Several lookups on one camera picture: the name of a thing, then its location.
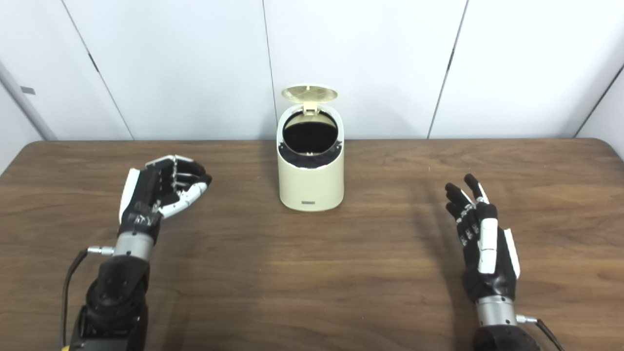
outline white wall panel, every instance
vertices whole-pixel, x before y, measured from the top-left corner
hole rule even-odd
[[[261,0],[66,4],[135,138],[273,137]]]
[[[265,0],[277,113],[299,83],[338,91],[346,137],[427,136],[464,0]]]
[[[594,137],[609,143],[624,159],[624,74],[620,73],[589,120],[578,133],[579,137]]]
[[[624,63],[624,1],[470,1],[431,137],[570,137]]]
[[[0,84],[0,174],[28,143],[41,140],[7,90]]]
[[[0,61],[51,139],[130,137],[60,1],[0,1]]]

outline wooden table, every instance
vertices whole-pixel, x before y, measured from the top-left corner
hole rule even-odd
[[[470,350],[444,210],[444,184],[467,172],[514,230],[518,313],[568,351],[624,348],[624,164],[597,140],[536,139],[348,141],[344,202],[323,213],[281,204],[270,141],[30,144],[0,177],[0,350],[58,349],[67,267],[114,245],[128,168],[165,154],[214,181],[162,225],[148,351]],[[74,276],[71,324],[103,259]]]

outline cream trash can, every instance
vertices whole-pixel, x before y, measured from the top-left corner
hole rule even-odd
[[[321,105],[338,93],[319,85],[291,86],[281,95],[296,104],[277,128],[280,199],[300,211],[324,211],[344,197],[344,130],[340,115]]]

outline lid hinge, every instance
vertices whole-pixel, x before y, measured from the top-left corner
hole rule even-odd
[[[303,114],[306,116],[315,116],[318,113],[318,105],[315,101],[306,101],[303,103]]]

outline cable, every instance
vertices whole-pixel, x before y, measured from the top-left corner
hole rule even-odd
[[[548,329],[548,327],[546,326],[546,324],[541,320],[538,319],[537,323],[535,323],[535,325],[537,325],[537,327],[544,332],[544,334],[546,334],[546,336],[548,337],[548,339],[550,339],[550,341],[552,341],[553,344],[555,344],[555,346],[557,347],[557,350],[559,351],[565,351],[563,349],[563,346],[561,346],[561,344],[559,343],[559,341],[557,340],[555,334],[553,334],[550,329]]]
[[[67,338],[66,338],[66,332],[67,332],[67,293],[69,291],[69,282],[72,279],[72,274],[74,274],[74,272],[76,271],[76,268],[78,268],[78,266],[80,265],[80,263],[82,262],[82,260],[84,260],[85,257],[87,257],[87,254],[89,252],[87,251],[87,249],[84,249],[80,252],[78,252],[78,255],[76,256],[76,258],[74,259],[74,261],[72,262],[72,264],[69,266],[69,269],[67,270],[67,275],[65,276],[65,282],[63,283],[63,294],[61,297],[61,349],[63,349],[65,346],[67,346]]]

